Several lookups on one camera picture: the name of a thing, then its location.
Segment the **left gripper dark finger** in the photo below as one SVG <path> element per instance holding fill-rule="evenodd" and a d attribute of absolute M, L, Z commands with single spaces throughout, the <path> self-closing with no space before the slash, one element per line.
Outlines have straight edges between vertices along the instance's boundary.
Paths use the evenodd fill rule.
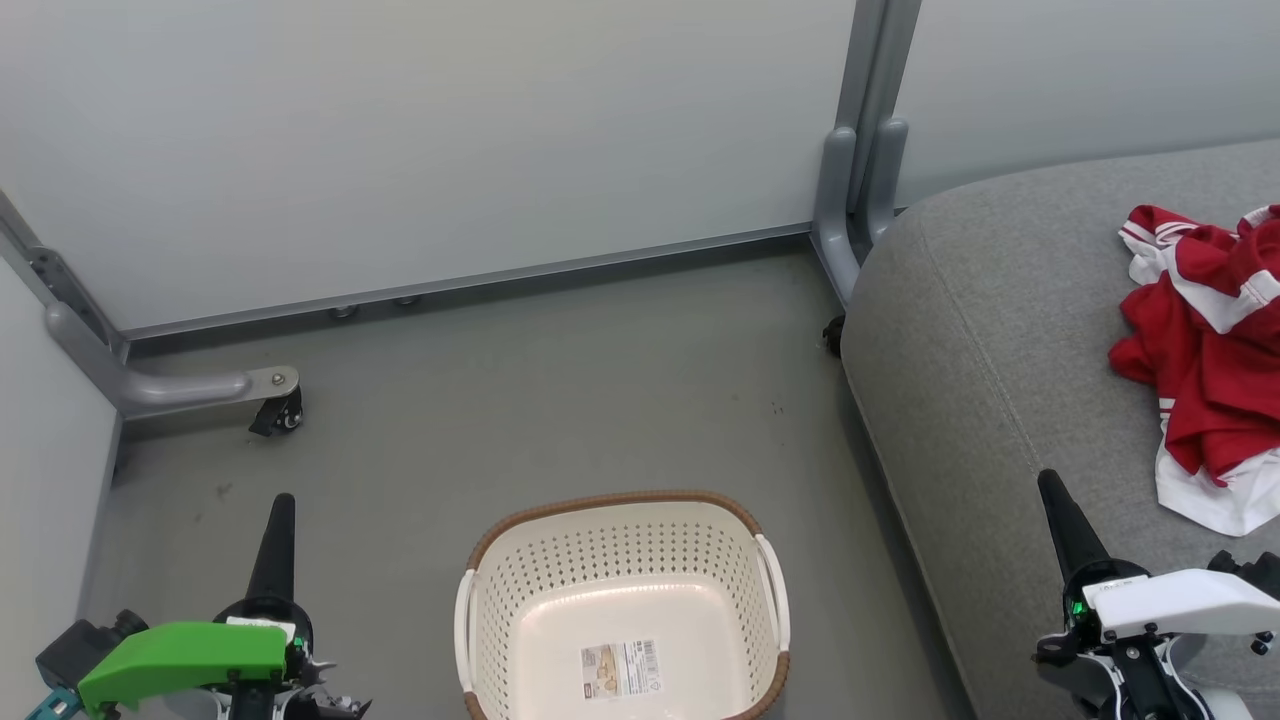
<path fill-rule="evenodd" d="M 294 602 L 294 521 L 293 495 L 278 495 L 270 509 L 268 524 L 244 593 L 255 603 Z"/>

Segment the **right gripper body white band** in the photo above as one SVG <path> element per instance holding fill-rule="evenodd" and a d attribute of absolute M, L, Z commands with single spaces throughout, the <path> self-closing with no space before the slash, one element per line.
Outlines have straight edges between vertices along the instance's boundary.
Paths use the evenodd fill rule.
<path fill-rule="evenodd" d="M 1065 628 L 1042 637 L 1039 678 L 1089 720 L 1254 720 L 1235 691 L 1198 685 L 1181 666 L 1211 635 L 1251 638 L 1267 655 L 1280 632 L 1280 556 L 1110 579 L 1064 596 Z"/>

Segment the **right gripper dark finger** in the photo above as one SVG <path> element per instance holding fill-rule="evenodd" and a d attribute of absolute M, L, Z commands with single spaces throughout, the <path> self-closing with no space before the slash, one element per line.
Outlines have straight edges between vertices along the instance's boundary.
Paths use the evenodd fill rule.
<path fill-rule="evenodd" d="M 1111 570 L 1112 559 L 1061 477 L 1044 469 L 1037 478 L 1065 591 L 1079 591 Z"/>

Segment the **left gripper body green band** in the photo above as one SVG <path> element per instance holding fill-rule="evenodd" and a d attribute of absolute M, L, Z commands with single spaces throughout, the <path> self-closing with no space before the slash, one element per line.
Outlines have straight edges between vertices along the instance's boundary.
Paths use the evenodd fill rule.
<path fill-rule="evenodd" d="M 123 610 L 110 626 L 72 623 L 35 659 L 47 696 L 29 720 L 122 720 L 146 700 L 206 694 L 214 720 L 365 720 L 367 700 L 330 694 L 329 664 L 293 603 L 241 600 L 210 623 L 147 625 Z"/>

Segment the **red and white garment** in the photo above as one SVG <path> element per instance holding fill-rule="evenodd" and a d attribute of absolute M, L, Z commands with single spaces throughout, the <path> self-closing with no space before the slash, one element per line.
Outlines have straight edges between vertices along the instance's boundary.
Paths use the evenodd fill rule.
<path fill-rule="evenodd" d="M 1155 389 L 1158 502 L 1248 536 L 1280 518 L 1280 205 L 1234 229 L 1140 205 L 1119 236 L 1135 287 L 1108 363 Z"/>

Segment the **cream perforated laundry basket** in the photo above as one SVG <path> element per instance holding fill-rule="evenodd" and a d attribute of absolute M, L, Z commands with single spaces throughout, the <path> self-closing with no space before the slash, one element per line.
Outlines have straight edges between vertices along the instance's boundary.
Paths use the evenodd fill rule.
<path fill-rule="evenodd" d="M 654 639 L 666 689 L 585 701 L 580 651 Z M 762 524 L 707 491 L 600 495 L 512 514 L 475 544 L 453 612 L 470 720 L 767 720 L 792 623 Z"/>

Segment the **black caster wheel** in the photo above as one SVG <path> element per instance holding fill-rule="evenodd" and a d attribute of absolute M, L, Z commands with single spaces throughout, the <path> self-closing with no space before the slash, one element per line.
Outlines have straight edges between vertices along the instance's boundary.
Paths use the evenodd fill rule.
<path fill-rule="evenodd" d="M 303 395 L 301 386 L 288 395 L 265 398 L 260 405 L 248 432 L 261 437 L 289 434 L 303 421 Z"/>

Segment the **grey fabric sofa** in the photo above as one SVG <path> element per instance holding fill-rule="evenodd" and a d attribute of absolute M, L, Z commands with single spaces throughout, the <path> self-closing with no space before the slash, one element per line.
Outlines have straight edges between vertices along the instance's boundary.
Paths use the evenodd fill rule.
<path fill-rule="evenodd" d="M 916 201 L 865 260 L 844 369 L 980 720 L 1082 720 L 1030 660 L 1062 626 L 1043 469 L 1149 571 L 1280 555 L 1280 518 L 1231 538 L 1158 503 L 1155 392 L 1107 360 L 1133 208 L 1233 227 L 1276 201 L 1280 138 L 1079 161 Z"/>

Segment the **grey curved partition leg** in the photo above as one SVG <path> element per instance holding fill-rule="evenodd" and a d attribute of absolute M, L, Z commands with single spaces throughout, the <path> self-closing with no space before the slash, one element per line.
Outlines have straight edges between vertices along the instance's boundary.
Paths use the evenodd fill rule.
<path fill-rule="evenodd" d="M 52 342 L 125 419 L 262 404 L 301 386 L 292 366 L 211 375 L 155 375 L 128 366 L 127 342 L 55 249 L 41 243 L 0 190 L 0 236 L 29 269 L 45 302 L 44 325 Z"/>

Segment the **paper label sticker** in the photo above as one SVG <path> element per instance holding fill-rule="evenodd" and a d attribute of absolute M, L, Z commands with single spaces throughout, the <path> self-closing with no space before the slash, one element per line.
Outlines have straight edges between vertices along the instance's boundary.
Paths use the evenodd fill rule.
<path fill-rule="evenodd" d="M 581 650 L 579 657 L 585 701 L 628 700 L 666 689 L 654 639 L 596 644 Z"/>

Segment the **grey partition base rail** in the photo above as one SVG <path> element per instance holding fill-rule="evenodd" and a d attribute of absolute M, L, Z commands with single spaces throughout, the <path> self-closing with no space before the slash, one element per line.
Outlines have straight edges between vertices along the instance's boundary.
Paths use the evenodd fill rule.
<path fill-rule="evenodd" d="M 225 313 L 214 316 L 197 318 L 186 322 L 163 323 L 140 328 L 124 329 L 120 332 L 123 340 L 140 342 L 161 337 L 177 336 L 189 332 L 212 331 L 216 328 L 242 325 L 255 322 L 268 322 L 288 316 L 300 316 L 307 313 L 328 311 L 337 307 L 364 306 L 365 304 L 385 302 L 408 296 L 424 296 L 431 293 L 444 293 L 457 290 L 468 290 L 489 284 L 499 284 L 515 281 L 529 281 L 547 275 L 559 275 L 573 272 L 588 272 L 596 268 L 616 266 L 627 263 L 641 263 L 669 258 L 690 252 L 712 251 L 717 249 L 733 247 L 739 245 L 759 243 L 786 238 L 796 234 L 805 234 L 812 229 L 812 223 L 797 223 L 748 231 L 735 234 L 724 234 L 703 240 L 692 240 L 678 243 L 664 243 L 649 249 L 636 249 L 622 252 L 609 252 L 605 255 L 581 258 L 568 261 L 548 263 L 535 266 L 517 268 L 503 272 L 483 273 L 461 278 L 433 281 L 419 284 L 406 284 L 384 290 L 374 290 L 360 293 L 347 293 L 328 299 L 316 299 L 296 304 L 283 304 L 270 307 L 257 307 L 237 313 Z"/>

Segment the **grey upright partition post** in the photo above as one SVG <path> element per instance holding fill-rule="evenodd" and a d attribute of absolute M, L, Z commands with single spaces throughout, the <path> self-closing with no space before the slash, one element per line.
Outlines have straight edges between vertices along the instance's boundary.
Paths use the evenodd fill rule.
<path fill-rule="evenodd" d="M 860 260 L 893 223 L 909 123 L 896 117 L 923 0 L 856 0 L 810 238 L 844 307 Z"/>

